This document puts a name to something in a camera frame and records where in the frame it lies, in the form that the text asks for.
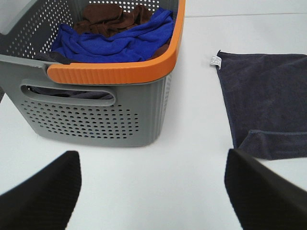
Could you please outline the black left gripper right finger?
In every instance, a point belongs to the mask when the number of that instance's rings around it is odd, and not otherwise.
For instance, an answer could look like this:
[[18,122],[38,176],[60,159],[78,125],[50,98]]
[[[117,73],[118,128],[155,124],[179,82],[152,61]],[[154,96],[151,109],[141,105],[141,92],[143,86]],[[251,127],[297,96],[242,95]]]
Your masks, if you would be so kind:
[[307,192],[245,152],[229,150],[224,184],[242,229],[307,228]]

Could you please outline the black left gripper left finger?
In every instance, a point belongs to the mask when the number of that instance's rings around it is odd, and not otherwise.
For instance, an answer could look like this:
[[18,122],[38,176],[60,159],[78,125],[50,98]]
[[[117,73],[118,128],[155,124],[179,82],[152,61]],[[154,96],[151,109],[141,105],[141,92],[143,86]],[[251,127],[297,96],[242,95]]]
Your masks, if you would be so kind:
[[0,196],[2,230],[64,230],[82,185],[77,151],[67,151]]

